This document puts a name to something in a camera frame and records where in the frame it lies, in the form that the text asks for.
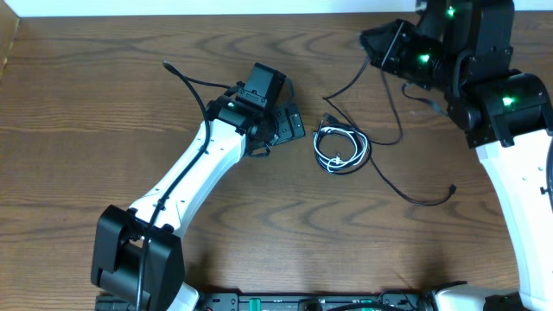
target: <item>wooden table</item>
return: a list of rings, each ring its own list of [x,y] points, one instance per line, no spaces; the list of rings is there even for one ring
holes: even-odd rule
[[[165,16],[23,19],[0,85],[0,309],[92,309],[99,215],[127,207],[187,148],[200,110],[162,68],[232,84],[262,61],[296,83],[308,133],[321,100],[365,58],[356,36],[415,15]],[[512,63],[553,86],[550,13],[518,13]],[[369,292],[441,282],[515,289],[517,266],[491,182],[463,133],[401,96],[398,146],[375,147],[367,166],[323,173],[310,138],[245,158],[215,187],[184,240],[188,282],[244,292]],[[198,87],[205,101],[220,89]],[[438,92],[416,95],[442,100]],[[397,126],[374,68],[336,103],[360,127],[391,140]]]

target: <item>white cable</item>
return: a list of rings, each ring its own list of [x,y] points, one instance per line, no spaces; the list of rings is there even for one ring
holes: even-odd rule
[[[355,151],[353,152],[353,155],[348,160],[342,160],[340,158],[340,155],[336,155],[334,158],[329,158],[326,155],[324,155],[319,148],[317,147],[317,141],[319,140],[319,134],[324,133],[324,135],[333,134],[334,132],[339,132],[342,134],[342,136],[346,139],[348,139],[355,148]],[[360,136],[361,137],[361,146],[357,143],[357,140],[354,136]],[[317,133],[315,133],[315,137],[313,139],[313,146],[315,148],[315,152],[318,155],[317,161],[326,168],[328,173],[333,173],[340,171],[345,168],[354,167],[356,165],[359,165],[361,161],[363,161],[363,158],[365,157],[365,154],[368,150],[368,139],[367,137],[355,130],[344,130],[340,127],[334,127],[332,125],[327,125],[323,128],[321,128]]]

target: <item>cable connector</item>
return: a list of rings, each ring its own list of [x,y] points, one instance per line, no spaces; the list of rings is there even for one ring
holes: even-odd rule
[[[327,120],[329,124],[340,124],[340,121],[338,121],[338,118],[336,118],[335,116],[331,115],[328,112],[325,112],[324,119]]]
[[[449,186],[449,195],[454,195],[455,191],[457,191],[457,186],[455,184],[451,184],[451,186]]]

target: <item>black cable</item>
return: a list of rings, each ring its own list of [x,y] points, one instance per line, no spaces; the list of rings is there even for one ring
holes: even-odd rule
[[[401,87],[401,93],[408,99],[411,99],[411,100],[416,100],[416,101],[420,101],[421,103],[425,103],[426,105],[429,105],[430,108],[432,108],[432,110],[438,112],[439,114],[441,114],[442,116],[444,117],[447,117],[448,116],[448,113],[445,112],[439,105],[438,103],[436,103],[434,100],[432,99],[428,99],[428,98],[415,98],[415,97],[412,97],[412,96],[409,96],[407,95],[407,89],[409,88],[409,86],[412,86],[413,83],[404,83],[404,85]]]
[[[181,78],[182,82],[188,87],[188,90],[194,95],[196,98],[196,101],[198,102],[198,105],[201,109],[201,114],[204,118],[204,122],[206,123],[206,139],[203,143],[203,145],[198,150],[198,153],[196,156],[190,161],[190,163],[182,170],[182,172],[175,178],[175,180],[171,183],[171,185],[167,188],[165,193],[162,195],[162,197],[157,201],[156,208],[154,209],[154,212],[152,213],[152,216],[149,220],[148,225],[146,226],[146,231],[144,233],[144,242],[142,247],[142,254],[140,256],[140,264],[138,266],[138,286],[137,286],[137,301],[136,306],[137,310],[140,310],[140,304],[142,302],[142,294],[143,294],[143,284],[144,284],[144,271],[146,268],[146,257],[148,255],[149,250],[149,240],[151,239],[151,233],[152,228],[154,226],[154,223],[156,222],[157,215],[159,212],[163,209],[165,206],[165,201],[167,201],[169,195],[175,187],[181,182],[182,178],[188,173],[188,171],[193,167],[193,165],[200,159],[201,155],[204,154],[204,152],[207,150],[207,145],[209,144],[210,138],[211,138],[211,127],[209,124],[209,119],[207,118],[207,112],[206,107],[204,106],[203,102],[201,101],[200,95],[197,93],[197,91],[194,89],[194,87],[190,84],[189,80],[190,78],[185,77],[182,73],[180,73],[171,63],[168,61],[163,62],[163,66],[165,69],[169,70],[170,73],[174,74],[175,76]]]
[[[459,53],[459,56],[457,56],[457,60],[455,61],[455,67],[453,71],[453,94],[457,97],[461,97],[461,92],[459,91],[459,86],[461,84],[461,64],[463,61],[467,58],[467,56],[470,56],[472,52],[468,49],[463,50]]]
[[[409,297],[407,296],[407,294],[405,294],[405,293],[404,293],[402,290],[400,290],[400,289],[388,289],[388,290],[383,291],[383,292],[380,293],[380,295],[378,296],[378,302],[383,301],[384,295],[389,294],[389,293],[399,293],[399,294],[402,294],[403,296],[405,296],[405,299],[407,300],[407,303],[409,303],[409,306],[411,307],[411,309],[416,310],[415,305],[413,305],[413,303],[411,303],[411,300],[409,299]]]
[[[336,96],[342,94],[344,91],[346,91],[347,89],[349,89],[351,86],[353,86],[355,84],[355,82],[359,79],[359,77],[361,76],[361,74],[365,71],[366,69],[366,66],[368,65],[369,63],[369,59],[370,57],[367,56],[367,58],[365,59],[365,62],[363,63],[363,66],[361,67],[361,69],[359,70],[359,72],[357,73],[357,75],[353,78],[353,80],[347,84],[346,87],[342,88],[341,90],[337,91],[335,94],[333,95],[330,95],[330,96],[327,96],[327,97],[324,97],[323,99],[329,103],[342,117],[344,117],[344,119],[355,129],[357,130],[358,132],[360,132],[361,134],[367,136],[368,138],[368,135],[362,130],[360,129],[354,122],[352,119],[350,119],[349,117],[347,117],[347,115],[340,109],[338,108],[336,105],[334,105],[330,99],[331,98],[335,98]],[[382,172],[380,171],[380,169],[378,168],[377,164],[374,162],[374,160],[372,159],[372,144],[378,144],[378,145],[383,145],[383,146],[391,146],[391,145],[395,145],[395,144],[398,144],[404,137],[404,131],[403,131],[403,128],[401,126],[401,122],[399,120],[399,116],[397,114],[397,111],[396,111],[396,107],[394,105],[394,102],[393,102],[393,98],[391,97],[391,92],[390,92],[390,87],[388,86],[388,82],[386,81],[386,77],[385,77],[385,73],[383,70],[380,70],[380,75],[382,77],[382,82],[383,84],[385,85],[385,89],[386,89],[386,93],[388,95],[388,99],[390,101],[390,107],[391,107],[391,110],[392,112],[394,113],[394,116],[396,118],[396,121],[397,121],[397,127],[399,128],[399,136],[398,138],[391,142],[391,143],[380,143],[380,142],[375,142],[373,141],[372,139],[368,139],[368,150],[367,150],[367,155],[365,156],[365,160],[356,168],[356,169],[353,169],[351,171],[348,171],[348,172],[344,172],[344,173],[337,173],[337,172],[328,172],[324,167],[322,167],[321,165],[321,162],[320,162],[320,159],[318,158],[318,155],[317,155],[317,151],[315,151],[315,159],[317,160],[317,162],[319,163],[319,166],[321,166],[321,168],[331,174],[331,175],[349,175],[349,174],[353,174],[357,171],[359,171],[360,169],[362,169],[369,161],[371,162],[372,166],[376,169],[378,175],[380,175],[380,178],[382,178],[382,180],[388,184],[388,186],[390,186],[395,192],[396,194],[398,194],[402,199],[408,201],[410,204],[413,204],[413,205],[416,205],[416,206],[438,206],[442,203],[445,203],[446,201],[448,201],[452,196],[453,194],[455,193],[455,190],[457,189],[457,186],[455,184],[451,184],[449,186],[449,190],[448,190],[448,194],[446,195],[445,198],[443,198],[442,200],[438,200],[436,202],[428,202],[428,201],[418,201],[418,200],[414,200],[412,199],[411,197],[409,197],[407,194],[404,194],[401,190],[399,190],[393,183],[391,183],[390,180],[388,180],[383,174]],[[317,132],[317,134],[320,134],[321,132],[321,127],[319,126],[319,130]],[[320,142],[316,142],[315,141],[315,148],[318,148],[318,144]]]
[[[219,84],[219,83],[212,83],[212,82],[206,82],[206,81],[200,81],[198,79],[192,79],[190,77],[187,77],[187,76],[183,76],[184,78],[186,78],[188,81],[192,82],[192,83],[195,83],[195,84],[199,84],[201,86],[214,86],[214,87],[221,87],[221,88],[225,88],[225,89],[230,89],[231,87],[230,86],[227,86],[227,85],[222,85],[222,84]]]
[[[376,308],[382,311],[405,311],[401,308],[396,308],[396,307],[388,306],[382,303],[375,303],[375,302],[350,303],[344,306],[330,308],[327,311],[349,311],[349,310],[360,309],[360,308]]]
[[[239,92],[240,89],[243,88],[244,86],[245,86],[244,82],[239,81],[239,82],[236,83],[235,86],[233,86],[233,87],[227,89],[223,95],[228,96],[228,97],[231,97],[232,95],[234,95],[234,94],[236,94],[237,92]]]

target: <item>wire bundle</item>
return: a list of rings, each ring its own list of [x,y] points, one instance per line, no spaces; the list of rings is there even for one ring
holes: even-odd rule
[[[325,119],[330,123],[323,127],[322,125],[324,120],[321,121],[319,130],[315,133],[315,137],[313,139],[315,158],[321,168],[329,174],[351,174],[352,171],[347,173],[340,173],[340,171],[361,164],[367,151],[371,150],[369,148],[369,139],[363,132],[356,130],[350,125],[334,122],[335,118],[329,114],[325,115]],[[339,136],[347,139],[355,149],[353,155],[347,160],[343,160],[340,157],[340,154],[336,155],[336,157],[329,157],[325,155],[320,149],[320,144],[322,139],[326,136]]]
[[[372,159],[372,145],[377,144],[381,146],[392,146],[396,145],[404,137],[404,130],[401,126],[401,122],[399,121],[399,116],[396,111],[396,107],[394,105],[393,99],[391,97],[390,87],[388,86],[388,82],[386,81],[385,73],[384,71],[380,70],[380,76],[382,78],[382,83],[385,86],[386,94],[388,95],[388,100],[390,102],[390,108],[391,111],[394,114],[394,117],[397,122],[397,128],[399,131],[399,135],[397,136],[397,139],[389,142],[389,143],[381,143],[374,141],[368,137],[368,135],[360,128],[358,127],[351,118],[349,118],[340,108],[338,108],[335,104],[333,104],[330,99],[335,98],[338,95],[342,94],[343,92],[347,91],[350,87],[352,87],[355,82],[359,79],[361,74],[365,71],[367,65],[369,64],[369,60],[371,58],[369,56],[366,57],[365,62],[363,63],[363,66],[355,75],[353,80],[347,84],[347,86],[343,87],[341,90],[337,91],[333,95],[323,97],[329,105],[331,105],[346,121],[347,124],[341,124],[338,119],[335,117],[330,116],[329,114],[325,114],[325,119],[329,122],[328,126],[322,127],[325,119],[321,121],[321,125],[319,126],[319,130],[317,133],[315,133],[313,144],[315,146],[315,159],[319,163],[319,166],[327,173],[332,175],[349,175],[357,172],[358,170],[362,169],[369,161],[371,162],[374,169],[377,171],[378,175],[382,180],[390,186],[397,195],[399,195],[402,199],[408,201],[410,204],[416,205],[416,206],[438,206],[442,203],[445,203],[448,201],[451,196],[455,193],[455,190],[457,187],[455,184],[451,184],[449,186],[448,194],[441,200],[438,201],[421,201],[421,200],[414,200],[407,194],[404,194],[399,188],[397,188],[390,180],[388,180],[384,174],[380,171],[375,161]],[[340,158],[339,155],[337,155],[335,158],[330,158],[327,155],[324,155],[319,146],[321,144],[321,140],[326,135],[336,135],[336,136],[342,136],[353,144],[355,147],[355,153],[353,156],[347,160],[344,161]],[[341,170],[345,170],[351,168],[351,170],[348,170],[346,172],[341,172]]]

